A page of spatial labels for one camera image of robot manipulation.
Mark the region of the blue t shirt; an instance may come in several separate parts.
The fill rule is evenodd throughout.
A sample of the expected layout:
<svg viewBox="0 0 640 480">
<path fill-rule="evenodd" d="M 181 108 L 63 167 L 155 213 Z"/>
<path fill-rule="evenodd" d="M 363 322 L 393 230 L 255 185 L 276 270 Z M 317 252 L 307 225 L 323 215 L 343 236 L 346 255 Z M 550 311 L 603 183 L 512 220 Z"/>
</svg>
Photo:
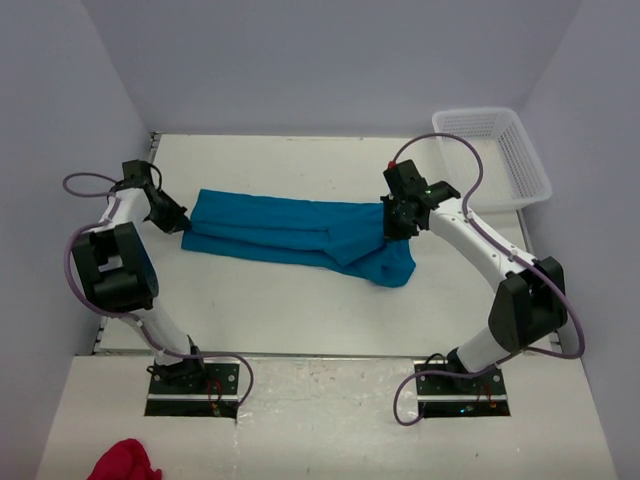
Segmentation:
<svg viewBox="0 0 640 480">
<path fill-rule="evenodd" d="M 181 248 L 324 268 L 386 288 L 406 285 L 416 268 L 407 240 L 384 239 L 380 203 L 312 201 L 202 189 Z"/>
</svg>

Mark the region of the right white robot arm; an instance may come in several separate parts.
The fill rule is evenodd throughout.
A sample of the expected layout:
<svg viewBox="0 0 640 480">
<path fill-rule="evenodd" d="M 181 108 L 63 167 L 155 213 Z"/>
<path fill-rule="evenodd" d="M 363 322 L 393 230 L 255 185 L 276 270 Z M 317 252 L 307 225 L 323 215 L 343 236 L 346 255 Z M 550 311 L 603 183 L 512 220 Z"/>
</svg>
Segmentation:
<svg viewBox="0 0 640 480">
<path fill-rule="evenodd" d="M 564 291 L 559 262 L 539 260 L 508 242 L 465 207 L 450 184 L 428 184 L 411 160 L 388 166 L 383 175 L 389 188 L 381 198 L 385 239 L 430 231 L 454 247 L 494 291 L 488 326 L 447 356 L 446 380 L 454 391 L 471 391 L 483 370 L 566 324 L 567 309 L 557 296 Z"/>
</svg>

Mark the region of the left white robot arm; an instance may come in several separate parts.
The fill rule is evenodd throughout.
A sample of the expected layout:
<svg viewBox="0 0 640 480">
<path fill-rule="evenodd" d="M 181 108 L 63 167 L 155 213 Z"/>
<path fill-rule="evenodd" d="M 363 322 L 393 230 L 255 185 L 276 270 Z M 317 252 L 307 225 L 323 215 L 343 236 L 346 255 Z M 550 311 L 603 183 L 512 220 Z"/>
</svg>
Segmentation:
<svg viewBox="0 0 640 480">
<path fill-rule="evenodd" d="M 195 393 L 208 379 L 198 347 L 159 301 L 159 280 L 139 233 L 150 222 L 166 234 L 191 229 L 187 209 L 162 188 L 161 172 L 143 160 L 122 164 L 123 178 L 102 195 L 100 220 L 67 241 L 64 271 L 72 292 L 96 313 L 129 325 L 154 355 L 150 373 Z"/>
</svg>

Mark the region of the white plastic basket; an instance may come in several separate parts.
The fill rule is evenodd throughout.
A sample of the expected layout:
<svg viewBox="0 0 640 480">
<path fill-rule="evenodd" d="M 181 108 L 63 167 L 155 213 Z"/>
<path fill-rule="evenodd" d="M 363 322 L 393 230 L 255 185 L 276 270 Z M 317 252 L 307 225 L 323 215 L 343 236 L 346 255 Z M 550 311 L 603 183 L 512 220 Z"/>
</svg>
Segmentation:
<svg viewBox="0 0 640 480">
<path fill-rule="evenodd" d="M 432 116 L 433 129 L 461 137 L 480 156 L 483 169 L 463 144 L 448 137 L 437 142 L 447 181 L 461 194 L 478 184 L 469 205 L 480 213 L 508 212 L 547 201 L 552 187 L 539 156 L 511 109 L 481 107 L 443 110 Z"/>
</svg>

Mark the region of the red t shirt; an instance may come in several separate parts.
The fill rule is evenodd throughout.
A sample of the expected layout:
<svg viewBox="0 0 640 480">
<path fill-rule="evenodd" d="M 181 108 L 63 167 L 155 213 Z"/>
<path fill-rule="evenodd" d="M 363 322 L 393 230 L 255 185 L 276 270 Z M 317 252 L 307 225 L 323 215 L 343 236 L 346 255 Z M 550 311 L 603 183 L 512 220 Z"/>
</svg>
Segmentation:
<svg viewBox="0 0 640 480">
<path fill-rule="evenodd" d="M 88 480 L 161 480 L 163 472 L 155 469 L 136 439 L 117 442 L 96 462 Z"/>
</svg>

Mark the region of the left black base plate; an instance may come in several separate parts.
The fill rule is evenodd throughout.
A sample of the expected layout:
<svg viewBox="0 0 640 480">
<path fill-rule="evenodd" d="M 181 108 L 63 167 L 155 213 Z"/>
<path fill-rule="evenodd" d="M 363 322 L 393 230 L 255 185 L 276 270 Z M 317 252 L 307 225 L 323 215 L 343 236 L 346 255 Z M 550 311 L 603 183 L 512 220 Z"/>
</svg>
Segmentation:
<svg viewBox="0 0 640 480">
<path fill-rule="evenodd" d="M 239 370 L 237 362 L 153 364 L 147 368 L 151 378 L 144 415 L 236 420 Z"/>
</svg>

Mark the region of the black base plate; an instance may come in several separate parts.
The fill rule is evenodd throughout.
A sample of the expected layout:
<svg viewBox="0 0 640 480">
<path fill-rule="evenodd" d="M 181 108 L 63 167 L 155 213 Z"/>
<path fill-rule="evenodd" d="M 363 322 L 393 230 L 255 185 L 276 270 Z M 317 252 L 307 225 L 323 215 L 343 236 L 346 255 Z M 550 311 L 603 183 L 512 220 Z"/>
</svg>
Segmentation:
<svg viewBox="0 0 640 480">
<path fill-rule="evenodd" d="M 236 420 L 239 370 L 237 362 L 153 364 L 147 368 L 151 378 L 144 415 Z"/>
<path fill-rule="evenodd" d="M 494 368 L 473 379 L 453 379 L 425 375 L 424 371 L 444 371 L 446 361 L 439 355 L 414 364 L 419 414 L 431 418 L 508 417 L 506 384 L 502 372 Z"/>
</svg>

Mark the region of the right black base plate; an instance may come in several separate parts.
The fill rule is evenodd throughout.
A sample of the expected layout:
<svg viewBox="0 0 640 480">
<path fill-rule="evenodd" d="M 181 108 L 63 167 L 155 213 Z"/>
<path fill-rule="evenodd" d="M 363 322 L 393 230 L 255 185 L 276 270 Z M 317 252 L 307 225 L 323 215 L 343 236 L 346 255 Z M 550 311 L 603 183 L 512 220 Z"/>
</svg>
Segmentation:
<svg viewBox="0 0 640 480">
<path fill-rule="evenodd" d="M 473 379 L 453 379 L 425 375 L 424 371 L 444 371 L 446 361 L 439 355 L 414 364 L 419 414 L 431 418 L 508 417 L 506 384 L 502 372 L 494 368 Z"/>
</svg>

